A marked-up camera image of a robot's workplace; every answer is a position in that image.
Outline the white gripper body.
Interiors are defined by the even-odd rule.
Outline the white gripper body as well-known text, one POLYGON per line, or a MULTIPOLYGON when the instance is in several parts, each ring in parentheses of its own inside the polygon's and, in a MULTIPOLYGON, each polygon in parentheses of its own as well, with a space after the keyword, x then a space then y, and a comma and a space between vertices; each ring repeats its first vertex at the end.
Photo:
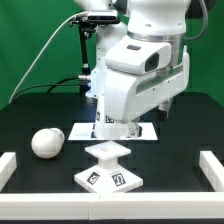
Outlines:
POLYGON ((126 124, 184 91, 189 80, 189 54, 171 71, 136 76, 110 69, 104 92, 105 114, 126 124))

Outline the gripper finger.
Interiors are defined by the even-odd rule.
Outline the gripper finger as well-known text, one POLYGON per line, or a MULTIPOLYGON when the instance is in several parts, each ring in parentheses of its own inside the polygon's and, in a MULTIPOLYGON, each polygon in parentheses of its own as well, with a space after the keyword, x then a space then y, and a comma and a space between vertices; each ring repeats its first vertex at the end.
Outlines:
POLYGON ((141 126, 137 121, 132 121, 127 124, 128 136, 131 138, 138 138, 141 136, 141 126))
POLYGON ((173 103, 173 99, 169 99, 159 105, 158 111, 157 111, 157 119, 159 121, 164 122, 167 120, 172 103, 173 103))

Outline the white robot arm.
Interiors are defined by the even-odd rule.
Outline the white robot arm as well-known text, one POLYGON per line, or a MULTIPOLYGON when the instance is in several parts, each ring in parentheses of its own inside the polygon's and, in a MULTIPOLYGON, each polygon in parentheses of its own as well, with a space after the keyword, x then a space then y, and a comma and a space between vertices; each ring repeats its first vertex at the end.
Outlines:
POLYGON ((97 34, 97 63, 86 70, 86 95, 97 100, 94 136, 136 139, 140 116, 158 108, 166 117, 172 98, 186 89, 186 20, 193 6, 206 18, 214 0, 74 1, 83 9, 81 34, 97 34))

